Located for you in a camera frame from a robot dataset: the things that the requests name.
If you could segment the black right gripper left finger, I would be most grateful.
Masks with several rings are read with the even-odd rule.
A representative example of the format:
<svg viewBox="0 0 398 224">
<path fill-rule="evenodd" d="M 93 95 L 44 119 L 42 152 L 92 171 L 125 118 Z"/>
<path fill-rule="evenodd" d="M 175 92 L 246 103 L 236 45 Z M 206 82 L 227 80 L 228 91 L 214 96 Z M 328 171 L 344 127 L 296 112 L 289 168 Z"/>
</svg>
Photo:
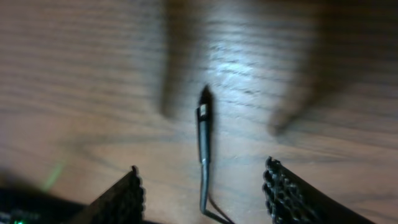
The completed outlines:
<svg viewBox="0 0 398 224">
<path fill-rule="evenodd" d="M 136 166 L 67 224 L 141 224 L 144 189 Z"/>
</svg>

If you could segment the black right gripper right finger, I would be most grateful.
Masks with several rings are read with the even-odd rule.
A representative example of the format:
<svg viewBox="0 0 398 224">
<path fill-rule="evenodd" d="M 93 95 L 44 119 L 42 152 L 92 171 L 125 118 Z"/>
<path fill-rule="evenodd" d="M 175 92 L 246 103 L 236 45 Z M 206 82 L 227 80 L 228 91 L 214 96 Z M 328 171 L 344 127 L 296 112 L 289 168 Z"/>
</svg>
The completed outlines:
<svg viewBox="0 0 398 224">
<path fill-rule="evenodd" d="M 266 160 L 263 191 L 276 224 L 373 224 L 294 174 L 272 157 Z"/>
</svg>

